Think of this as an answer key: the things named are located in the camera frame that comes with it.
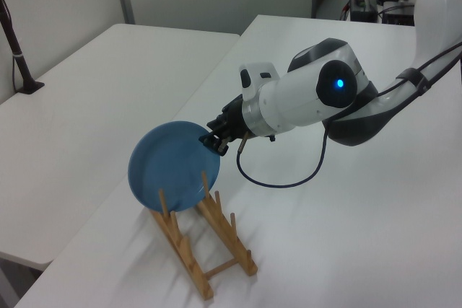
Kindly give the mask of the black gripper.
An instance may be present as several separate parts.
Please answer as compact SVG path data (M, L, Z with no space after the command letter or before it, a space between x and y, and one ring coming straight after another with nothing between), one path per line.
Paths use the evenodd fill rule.
M229 149L228 142L243 138L250 131L243 117L243 96L240 94L222 108L222 113L207 123L212 130L199 137L199 141L216 153L224 156Z

